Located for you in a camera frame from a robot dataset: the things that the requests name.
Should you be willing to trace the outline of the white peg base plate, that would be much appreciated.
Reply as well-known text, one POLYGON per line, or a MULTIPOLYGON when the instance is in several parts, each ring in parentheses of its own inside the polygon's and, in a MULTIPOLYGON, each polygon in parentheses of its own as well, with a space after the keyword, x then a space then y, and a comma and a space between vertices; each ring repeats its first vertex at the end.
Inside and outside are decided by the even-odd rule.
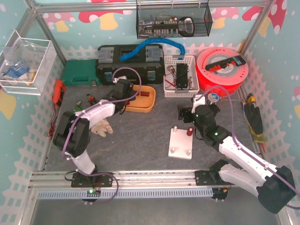
POLYGON ((171 129, 168 157, 179 159, 192 159, 193 135, 187 136, 187 130, 171 129))

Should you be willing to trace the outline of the white work glove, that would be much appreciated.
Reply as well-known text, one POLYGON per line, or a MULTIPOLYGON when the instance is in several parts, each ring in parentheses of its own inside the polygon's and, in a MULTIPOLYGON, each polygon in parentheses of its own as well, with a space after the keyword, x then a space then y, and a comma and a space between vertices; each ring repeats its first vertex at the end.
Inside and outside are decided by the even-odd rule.
POLYGON ((101 137, 106 137, 107 134, 113 133, 113 129, 109 124, 108 120, 103 119, 99 121, 97 124, 95 124, 94 126, 92 126, 91 132, 101 137))

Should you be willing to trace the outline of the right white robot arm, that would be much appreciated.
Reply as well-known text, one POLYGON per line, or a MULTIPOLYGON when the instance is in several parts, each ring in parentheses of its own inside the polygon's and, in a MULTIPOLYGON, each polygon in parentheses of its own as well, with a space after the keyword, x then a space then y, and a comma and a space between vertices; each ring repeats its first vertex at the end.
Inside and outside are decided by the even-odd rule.
POLYGON ((262 159, 240 143, 234 131, 217 125, 215 116, 219 111, 215 104, 205 103, 204 94, 193 97, 192 107, 178 106, 179 120, 193 123, 202 141, 242 167, 238 169, 225 160, 219 160, 212 166, 213 174, 225 183, 232 183, 248 191, 273 214, 279 213, 284 207, 299 210, 299 207, 288 204, 300 194, 291 170, 262 159))

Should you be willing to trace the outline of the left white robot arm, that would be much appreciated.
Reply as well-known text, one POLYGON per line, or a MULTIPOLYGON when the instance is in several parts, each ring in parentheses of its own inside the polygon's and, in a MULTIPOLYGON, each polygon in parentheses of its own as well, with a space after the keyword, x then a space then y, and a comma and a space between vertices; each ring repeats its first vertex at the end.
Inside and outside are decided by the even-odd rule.
POLYGON ((53 136, 53 144, 61 148, 62 156, 71 160, 76 166, 75 171, 84 176, 96 176, 96 165, 86 150, 90 129, 103 119, 123 110, 127 102, 135 100, 141 90, 142 80, 139 73, 133 68, 121 67, 113 73, 113 76, 121 70, 130 70, 137 75, 138 91, 133 90, 133 84, 126 76, 114 77, 115 87, 104 99, 76 113, 64 112, 53 136))

